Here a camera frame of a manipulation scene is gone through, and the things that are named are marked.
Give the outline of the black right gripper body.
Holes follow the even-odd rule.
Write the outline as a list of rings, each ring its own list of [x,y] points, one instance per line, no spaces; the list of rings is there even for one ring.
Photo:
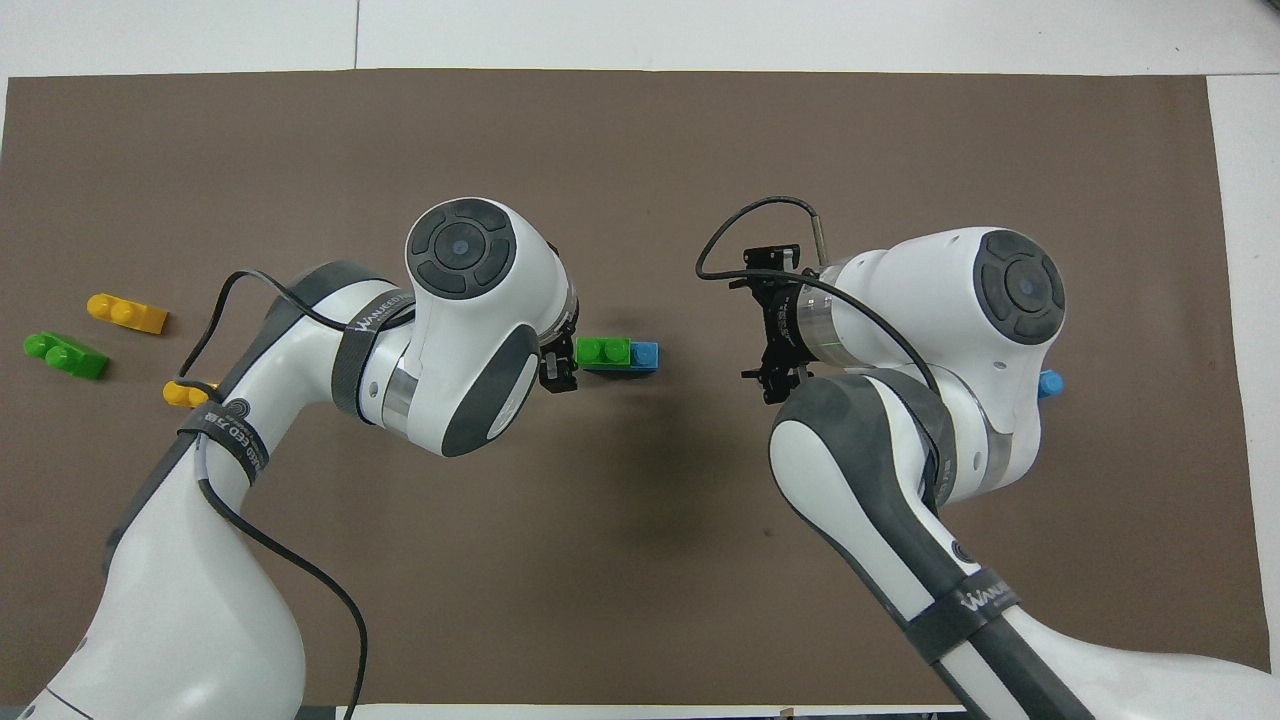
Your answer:
[[[799,300],[804,287],[804,283],[781,272],[774,272],[771,278],[763,281],[762,307],[765,327],[763,375],[787,375],[817,360],[805,346],[799,327]]]

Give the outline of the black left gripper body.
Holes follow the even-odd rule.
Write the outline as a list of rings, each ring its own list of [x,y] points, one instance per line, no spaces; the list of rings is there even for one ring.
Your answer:
[[[576,320],[567,320],[539,348],[539,382],[552,393],[563,393],[579,388],[575,377],[577,370],[577,363],[573,356],[575,331]]]

